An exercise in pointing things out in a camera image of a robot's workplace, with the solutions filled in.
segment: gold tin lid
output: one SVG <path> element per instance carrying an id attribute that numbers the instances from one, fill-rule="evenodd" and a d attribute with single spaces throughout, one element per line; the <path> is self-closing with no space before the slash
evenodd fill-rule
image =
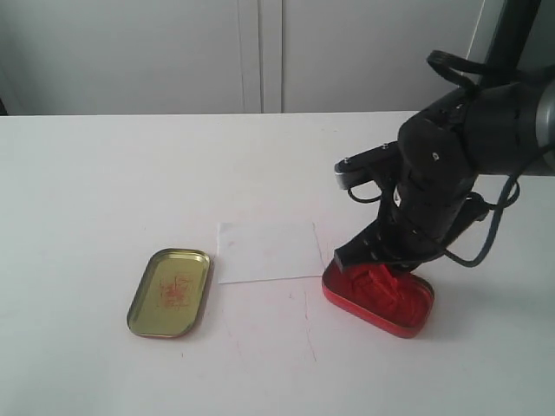
<path id="1" fill-rule="evenodd" d="M 210 257 L 202 251 L 154 254 L 127 312 L 131 332 L 163 338 L 187 333 L 197 320 L 209 269 Z"/>

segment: white cabinet door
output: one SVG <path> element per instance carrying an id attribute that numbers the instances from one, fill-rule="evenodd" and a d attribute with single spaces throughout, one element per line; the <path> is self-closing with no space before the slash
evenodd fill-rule
<path id="1" fill-rule="evenodd" d="M 257 0 L 0 0 L 0 73 L 12 113 L 260 112 Z"/>
<path id="2" fill-rule="evenodd" d="M 442 49 L 467 56 L 472 46 L 476 52 L 470 57 L 483 60 L 503 5 L 503 0 L 283 2 L 285 112 L 421 109 L 453 89 L 426 64 L 428 54 Z"/>

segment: white table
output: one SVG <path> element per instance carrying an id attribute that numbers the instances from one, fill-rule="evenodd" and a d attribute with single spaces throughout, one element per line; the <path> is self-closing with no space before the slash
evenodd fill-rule
<path id="1" fill-rule="evenodd" d="M 333 165 L 409 115 L 0 118 L 0 414 L 553 414 L 555 179 L 521 180 L 479 268 L 419 269 L 436 304 L 414 340 L 333 306 L 317 277 L 213 284 L 176 341 L 127 330 L 148 258 L 214 255 L 220 221 L 314 221 L 327 263 L 377 208 Z M 478 189 L 495 200 L 502 181 Z"/>

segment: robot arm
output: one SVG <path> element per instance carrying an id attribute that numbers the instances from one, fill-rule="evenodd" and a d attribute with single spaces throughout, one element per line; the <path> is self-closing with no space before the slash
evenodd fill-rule
<path id="1" fill-rule="evenodd" d="M 340 270 L 383 263 L 411 271 L 443 255 L 476 266 L 493 244 L 503 210 L 519 196 L 518 177 L 555 175 L 555 67 L 480 89 L 454 70 L 499 70 L 439 51 L 428 63 L 459 88 L 405 122 L 396 142 L 336 164 L 338 182 L 354 200 L 374 202 L 352 194 L 363 183 L 382 190 L 377 219 L 336 250 Z M 496 205 L 472 192 L 479 174 L 509 176 Z M 447 247 L 489 211 L 492 225 L 480 254 L 467 261 L 451 253 Z"/>

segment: white paper sheet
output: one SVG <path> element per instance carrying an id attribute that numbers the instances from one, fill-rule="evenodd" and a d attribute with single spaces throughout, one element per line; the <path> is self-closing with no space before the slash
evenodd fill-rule
<path id="1" fill-rule="evenodd" d="M 321 276 L 314 224 L 222 223 L 215 273 L 220 283 Z"/>

